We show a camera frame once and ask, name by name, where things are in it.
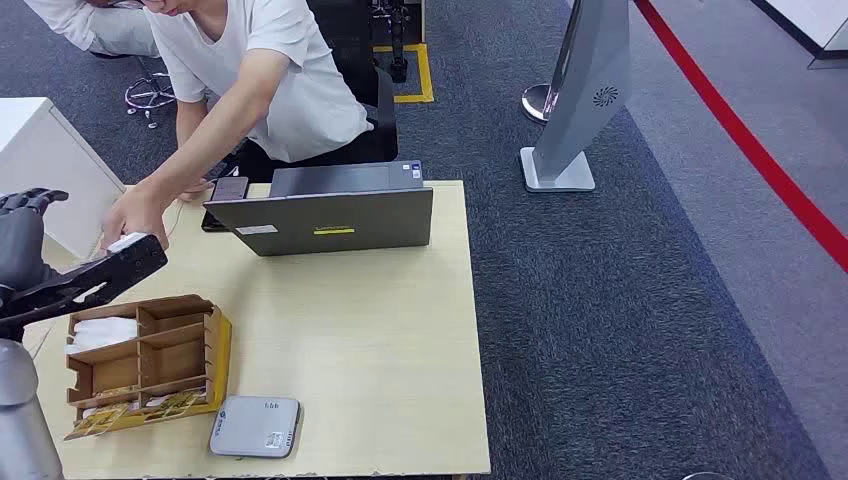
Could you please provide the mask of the robot left hand grey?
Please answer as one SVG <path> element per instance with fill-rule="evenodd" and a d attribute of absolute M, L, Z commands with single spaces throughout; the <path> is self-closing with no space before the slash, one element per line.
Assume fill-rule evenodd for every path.
<path fill-rule="evenodd" d="M 32 188 L 1 195 L 1 290 L 24 291 L 58 275 L 42 257 L 44 214 L 65 201 L 62 190 Z"/>

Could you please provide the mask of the person's left hand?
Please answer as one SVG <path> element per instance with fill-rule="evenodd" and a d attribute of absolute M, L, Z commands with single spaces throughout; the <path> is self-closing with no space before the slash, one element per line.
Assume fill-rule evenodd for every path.
<path fill-rule="evenodd" d="M 163 214 L 169 202 L 145 186 L 135 186 L 111 206 L 103 221 L 100 247 L 106 249 L 122 235 L 144 233 L 153 235 L 167 250 L 169 240 Z"/>

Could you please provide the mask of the person's right hand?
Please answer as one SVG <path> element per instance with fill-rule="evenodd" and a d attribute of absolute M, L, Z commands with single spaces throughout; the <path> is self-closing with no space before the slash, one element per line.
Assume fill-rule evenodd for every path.
<path fill-rule="evenodd" d="M 180 193 L 178 198 L 184 202 L 193 202 L 201 198 L 208 190 L 213 188 L 213 182 L 205 178 L 200 178 L 192 185 L 189 185 L 182 193 Z"/>

